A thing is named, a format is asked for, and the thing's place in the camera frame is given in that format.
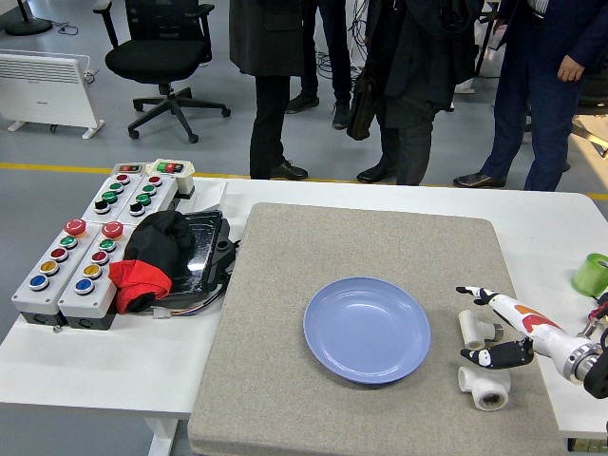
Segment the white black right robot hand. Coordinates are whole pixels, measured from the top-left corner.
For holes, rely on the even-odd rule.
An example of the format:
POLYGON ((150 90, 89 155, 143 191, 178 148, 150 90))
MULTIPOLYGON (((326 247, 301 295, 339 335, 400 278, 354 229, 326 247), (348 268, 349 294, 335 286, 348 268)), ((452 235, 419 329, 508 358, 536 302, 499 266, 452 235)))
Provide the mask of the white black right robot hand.
POLYGON ((461 355, 480 367, 502 370, 526 365, 537 353, 550 358, 559 374, 576 383, 583 360, 597 352, 597 345, 585 337, 572 336, 548 317, 517 299, 487 288, 459 286, 460 294, 472 295, 474 302, 487 305, 505 323, 523 335, 520 341, 503 342, 489 349, 461 350, 461 355))

